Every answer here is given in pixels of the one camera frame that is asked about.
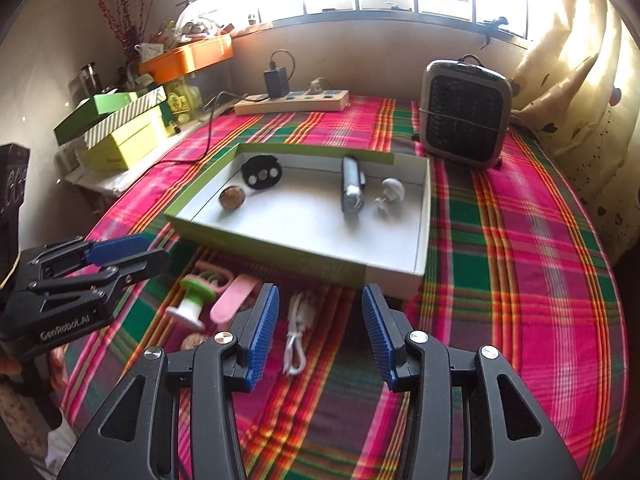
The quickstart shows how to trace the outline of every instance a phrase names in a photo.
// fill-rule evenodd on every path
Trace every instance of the patterned curtain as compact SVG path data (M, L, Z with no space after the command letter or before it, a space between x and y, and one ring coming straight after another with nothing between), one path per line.
M640 50L608 0L554 0L511 78L513 119L574 186L613 264L640 235Z

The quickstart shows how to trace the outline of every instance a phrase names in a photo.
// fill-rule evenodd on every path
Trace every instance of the orange tray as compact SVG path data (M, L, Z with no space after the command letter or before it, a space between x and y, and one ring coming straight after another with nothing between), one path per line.
M174 48L141 63L138 70L140 74L151 74L156 83L161 85L233 56L231 36L223 34Z

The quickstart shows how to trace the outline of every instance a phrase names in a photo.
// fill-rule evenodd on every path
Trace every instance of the metal screw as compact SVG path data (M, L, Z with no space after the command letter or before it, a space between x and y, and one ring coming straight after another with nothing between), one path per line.
M145 359L149 361L153 361L154 359L158 359L162 355L162 350L157 346L152 346L151 348L147 348L145 350Z
M480 350L480 353L487 359L495 359L498 357L498 355L500 355L498 349L495 346L491 345L483 346Z
M429 340L429 336L426 335L422 330L414 330L409 334L409 339L414 343L426 343Z
M226 345L227 343L231 343L234 339L234 335L231 332L218 332L213 339L216 343L221 345Z

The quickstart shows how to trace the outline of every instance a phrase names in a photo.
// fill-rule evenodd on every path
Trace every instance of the plaid tablecloth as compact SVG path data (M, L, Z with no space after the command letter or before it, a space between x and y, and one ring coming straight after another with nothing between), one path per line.
M116 322L72 344L62 408L81 431L143 349L171 346L164 316L180 301L178 279L199 258L273 280L283 305L264 380L236 399L244 463L260 479L391 479L407 398L378 376L359 293L244 262L181 240L163 217L194 176L237 142L351 146L424 155L412 141L416 104L352 97L342 113L222 116L206 161L160 165L105 215L91 238L134 232L172 254L170 272L126 292ZM169 158L198 158L203 128ZM444 344L498 347L550 415L585 478L611 456L626 396L626 343L616 286L593 228L564 177L538 144L515 132L502 166L476 171L433 165L430 249L424 286L404 308L416 327ZM305 334L308 366L280 374L290 294L312 288L321 310ZM180 456L188 467L188 396L180 417ZM460 464L454 464L454 472Z

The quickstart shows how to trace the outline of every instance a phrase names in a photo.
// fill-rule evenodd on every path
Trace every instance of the coiled white charging cable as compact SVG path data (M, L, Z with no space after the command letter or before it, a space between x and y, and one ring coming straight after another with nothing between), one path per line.
M305 351L302 348L302 335L305 330L311 328L316 318L314 298L308 292L297 292L289 301L289 332L287 333L287 345L284 349L284 362L282 373L288 376L296 376L306 367ZM293 365L294 352L298 356L298 366Z

